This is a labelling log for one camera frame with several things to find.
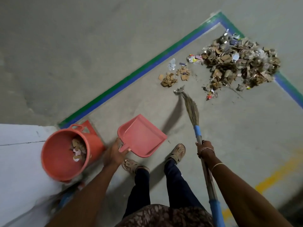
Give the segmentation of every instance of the person's left arm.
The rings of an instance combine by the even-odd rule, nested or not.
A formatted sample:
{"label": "person's left arm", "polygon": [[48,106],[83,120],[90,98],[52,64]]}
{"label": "person's left arm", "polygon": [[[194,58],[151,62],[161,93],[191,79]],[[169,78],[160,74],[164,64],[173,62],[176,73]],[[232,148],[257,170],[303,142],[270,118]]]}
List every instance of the person's left arm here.
{"label": "person's left arm", "polygon": [[105,151],[102,171],[87,186],[76,193],[75,197],[55,215],[46,227],[87,227],[93,225],[109,182],[130,151],[125,150],[120,153],[118,142],[117,138],[113,146]]}

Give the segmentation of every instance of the hand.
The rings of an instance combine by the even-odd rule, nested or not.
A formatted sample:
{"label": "hand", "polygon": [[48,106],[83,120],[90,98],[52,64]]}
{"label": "hand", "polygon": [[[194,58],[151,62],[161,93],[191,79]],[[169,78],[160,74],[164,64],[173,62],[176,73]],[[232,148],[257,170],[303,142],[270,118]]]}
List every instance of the hand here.
{"label": "hand", "polygon": [[210,141],[203,140],[203,144],[196,143],[197,149],[198,149],[198,156],[205,159],[205,158],[211,158],[215,156],[214,154],[214,147],[212,146]]}
{"label": "hand", "polygon": [[114,144],[105,151],[103,155],[104,166],[115,165],[118,167],[123,163],[127,153],[130,152],[131,149],[119,152],[119,140],[117,138]]}

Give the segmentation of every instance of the pants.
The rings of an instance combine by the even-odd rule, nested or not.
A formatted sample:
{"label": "pants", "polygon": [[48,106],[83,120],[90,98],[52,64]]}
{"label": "pants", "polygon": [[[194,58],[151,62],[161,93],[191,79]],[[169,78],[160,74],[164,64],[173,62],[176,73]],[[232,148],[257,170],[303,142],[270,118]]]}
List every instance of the pants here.
{"label": "pants", "polygon": [[[169,206],[175,209],[190,206],[204,209],[175,164],[176,161],[170,159],[164,166],[167,192],[169,194]],[[151,203],[149,198],[149,172],[143,168],[139,168],[136,172],[134,182],[135,186],[128,197],[123,218]]]}

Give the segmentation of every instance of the pink dustpan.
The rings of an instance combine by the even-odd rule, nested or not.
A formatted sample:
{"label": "pink dustpan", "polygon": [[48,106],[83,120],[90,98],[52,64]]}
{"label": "pink dustpan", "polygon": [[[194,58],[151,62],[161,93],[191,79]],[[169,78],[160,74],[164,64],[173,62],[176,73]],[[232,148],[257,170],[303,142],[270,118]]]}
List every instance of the pink dustpan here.
{"label": "pink dustpan", "polygon": [[167,139],[167,136],[139,114],[118,128],[118,136],[123,142],[120,152],[130,148],[139,157],[151,156]]}

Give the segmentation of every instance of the brown sandal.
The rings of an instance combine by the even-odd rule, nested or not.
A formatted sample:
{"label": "brown sandal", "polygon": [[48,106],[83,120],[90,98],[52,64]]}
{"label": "brown sandal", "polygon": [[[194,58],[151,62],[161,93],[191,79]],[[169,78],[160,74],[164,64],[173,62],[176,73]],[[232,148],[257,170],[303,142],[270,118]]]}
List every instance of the brown sandal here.
{"label": "brown sandal", "polygon": [[168,159],[166,161],[168,161],[169,159],[174,159],[176,161],[176,164],[177,164],[182,160],[184,155],[185,155],[185,146],[183,144],[179,143],[172,150],[170,156],[168,157]]}
{"label": "brown sandal", "polygon": [[149,168],[147,168],[146,166],[144,165],[141,165],[137,162],[135,162],[134,160],[132,159],[125,159],[122,163],[122,167],[124,170],[132,173],[132,174],[136,174],[136,171],[138,168],[143,168],[143,169],[146,169],[149,173],[150,173],[150,170]]}

